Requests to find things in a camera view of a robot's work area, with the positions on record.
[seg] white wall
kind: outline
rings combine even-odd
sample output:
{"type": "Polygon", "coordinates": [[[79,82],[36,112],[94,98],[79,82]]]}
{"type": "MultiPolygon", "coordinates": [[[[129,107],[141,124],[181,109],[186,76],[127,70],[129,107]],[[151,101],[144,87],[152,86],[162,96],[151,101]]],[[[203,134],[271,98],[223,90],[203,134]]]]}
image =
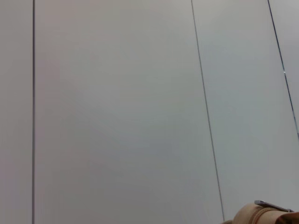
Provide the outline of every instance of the white wall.
{"type": "Polygon", "coordinates": [[[214,224],[191,2],[36,1],[36,224],[214,224]]]}
{"type": "Polygon", "coordinates": [[[299,122],[299,2],[270,0],[295,117],[299,122]]]}
{"type": "Polygon", "coordinates": [[[257,199],[298,210],[298,137],[268,2],[194,0],[194,11],[225,218],[257,199]]]}
{"type": "Polygon", "coordinates": [[[0,1],[0,223],[31,223],[32,1],[0,1]]]}

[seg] vertical line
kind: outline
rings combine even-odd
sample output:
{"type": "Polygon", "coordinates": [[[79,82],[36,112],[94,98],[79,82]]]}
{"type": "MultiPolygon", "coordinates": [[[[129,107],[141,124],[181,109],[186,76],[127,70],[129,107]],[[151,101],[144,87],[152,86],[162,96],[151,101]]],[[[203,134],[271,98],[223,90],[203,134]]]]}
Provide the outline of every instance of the vertical line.
{"type": "Polygon", "coordinates": [[[35,124],[36,124],[36,47],[35,47],[35,0],[32,0],[32,224],[35,224],[35,124]]]}
{"type": "Polygon", "coordinates": [[[292,113],[293,113],[293,117],[294,117],[296,132],[297,132],[297,136],[298,136],[298,140],[299,140],[298,125],[297,125],[297,121],[296,121],[296,117],[295,117],[295,112],[294,112],[294,108],[293,108],[292,98],[291,98],[291,94],[290,94],[290,88],[289,88],[288,80],[286,78],[286,73],[285,73],[285,65],[284,65],[284,61],[282,60],[282,54],[281,54],[280,45],[279,45],[279,42],[278,42],[277,32],[276,32],[276,28],[275,28],[275,24],[274,24],[272,10],[271,10],[271,6],[270,6],[269,0],[268,0],[268,5],[269,5],[269,10],[270,10],[270,14],[271,14],[272,24],[273,24],[273,28],[274,28],[275,37],[276,37],[276,43],[277,43],[278,50],[279,50],[280,60],[281,60],[282,68],[284,70],[285,83],[286,83],[286,87],[288,89],[288,94],[289,94],[289,99],[290,99],[290,103],[291,103],[291,107],[292,107],[292,113]]]}
{"type": "Polygon", "coordinates": [[[200,58],[200,52],[199,52],[199,41],[198,41],[198,34],[197,34],[196,23],[195,23],[193,0],[191,0],[191,6],[192,6],[193,21],[194,21],[194,28],[195,28],[195,35],[196,35],[197,51],[198,51],[198,56],[199,56],[201,79],[202,79],[202,85],[203,85],[203,89],[204,89],[205,102],[206,102],[207,120],[208,120],[208,123],[209,123],[210,136],[211,136],[211,142],[212,142],[212,150],[213,150],[213,157],[214,157],[214,163],[215,163],[215,169],[216,169],[216,176],[217,176],[217,183],[218,183],[218,190],[219,190],[219,196],[220,196],[222,218],[223,218],[223,221],[224,221],[225,218],[224,218],[223,202],[222,202],[222,196],[221,196],[221,190],[220,190],[220,183],[219,183],[219,176],[218,176],[218,169],[217,169],[217,163],[216,163],[216,157],[215,157],[215,149],[214,149],[214,143],[213,143],[213,137],[212,137],[212,129],[211,129],[210,116],[209,116],[209,109],[208,109],[207,100],[206,100],[206,88],[205,88],[204,75],[203,75],[203,71],[202,71],[201,58],[200,58]]]}

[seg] panel seam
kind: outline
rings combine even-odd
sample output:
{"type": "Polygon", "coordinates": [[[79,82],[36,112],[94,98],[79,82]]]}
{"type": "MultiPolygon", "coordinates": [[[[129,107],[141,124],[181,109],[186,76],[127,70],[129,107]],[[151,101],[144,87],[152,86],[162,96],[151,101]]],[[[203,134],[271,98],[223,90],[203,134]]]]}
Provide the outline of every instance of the panel seam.
{"type": "Polygon", "coordinates": [[[268,1],[268,5],[269,5],[269,10],[270,10],[270,15],[271,15],[271,19],[272,19],[272,25],[274,28],[274,33],[275,33],[275,37],[276,37],[276,43],[278,46],[278,51],[279,51],[279,55],[280,55],[280,60],[281,60],[281,64],[282,64],[282,68],[284,70],[284,76],[285,76],[285,83],[286,83],[286,87],[288,89],[288,94],[289,94],[289,99],[290,99],[290,103],[291,103],[291,107],[292,107],[292,113],[293,113],[293,117],[294,117],[294,122],[295,122],[295,127],[296,127],[296,132],[297,132],[297,136],[298,136],[298,140],[299,140],[299,132],[298,132],[298,125],[297,125],[297,121],[296,121],[296,117],[295,117],[295,112],[294,112],[294,107],[293,107],[293,103],[292,103],[292,98],[291,98],[291,93],[290,93],[290,88],[289,88],[289,84],[288,84],[288,80],[286,78],[286,73],[285,73],[285,65],[284,65],[284,61],[282,59],[282,54],[281,54],[281,50],[280,50],[280,45],[278,42],[278,36],[277,36],[277,32],[276,32],[276,28],[275,28],[275,24],[274,24],[274,19],[273,19],[273,15],[272,15],[272,10],[271,10],[271,6],[270,6],[270,1],[268,1]]]}
{"type": "Polygon", "coordinates": [[[194,28],[195,28],[197,51],[198,51],[198,56],[199,56],[199,65],[200,65],[201,79],[202,79],[202,85],[203,85],[204,96],[205,96],[205,103],[206,103],[207,120],[208,120],[208,124],[209,124],[209,130],[210,130],[210,136],[211,136],[211,143],[212,143],[212,150],[213,150],[213,157],[214,157],[215,170],[216,170],[216,177],[217,177],[218,190],[219,190],[219,196],[220,196],[222,219],[223,219],[223,221],[225,221],[224,210],[223,210],[223,202],[222,202],[222,196],[221,196],[221,189],[220,189],[220,182],[219,182],[219,175],[218,175],[218,169],[217,169],[217,163],[216,163],[216,157],[215,157],[214,142],[213,142],[212,129],[211,129],[211,122],[210,122],[210,115],[209,115],[209,109],[208,109],[207,99],[206,99],[206,88],[205,88],[205,82],[204,82],[204,75],[203,75],[202,65],[201,65],[200,50],[199,50],[199,41],[198,41],[198,34],[197,34],[197,28],[196,28],[196,22],[195,22],[193,0],[191,0],[191,6],[192,6],[194,28]]]}
{"type": "Polygon", "coordinates": [[[32,191],[31,220],[35,224],[35,123],[36,123],[36,53],[35,53],[35,0],[32,0],[32,191]]]}

